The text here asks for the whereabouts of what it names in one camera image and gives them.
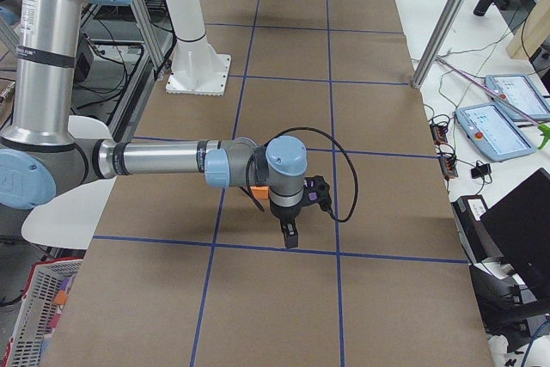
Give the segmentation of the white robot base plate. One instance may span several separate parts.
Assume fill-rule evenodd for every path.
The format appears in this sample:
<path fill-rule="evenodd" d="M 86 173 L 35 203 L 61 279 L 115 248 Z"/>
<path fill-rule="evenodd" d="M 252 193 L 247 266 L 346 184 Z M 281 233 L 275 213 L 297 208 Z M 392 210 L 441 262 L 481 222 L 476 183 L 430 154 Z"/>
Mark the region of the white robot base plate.
<path fill-rule="evenodd" d="M 223 95 L 230 66 L 231 56 L 216 53 L 205 39 L 195 43 L 179 41 L 166 91 L 180 95 Z"/>

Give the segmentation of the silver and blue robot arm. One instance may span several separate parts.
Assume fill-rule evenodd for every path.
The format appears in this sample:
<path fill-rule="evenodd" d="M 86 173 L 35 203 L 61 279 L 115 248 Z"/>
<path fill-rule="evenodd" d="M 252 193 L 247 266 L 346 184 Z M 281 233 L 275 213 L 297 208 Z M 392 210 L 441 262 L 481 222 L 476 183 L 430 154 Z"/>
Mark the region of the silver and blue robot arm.
<path fill-rule="evenodd" d="M 107 1 L 22 0 L 13 114 L 1 132 L 2 236 L 19 238 L 32 210 L 97 180 L 201 173 L 213 187 L 268 187 L 284 244 L 295 248 L 295 220 L 307 198 L 299 139 L 133 144 L 114 141 L 99 120 L 70 114 L 82 8 Z"/>

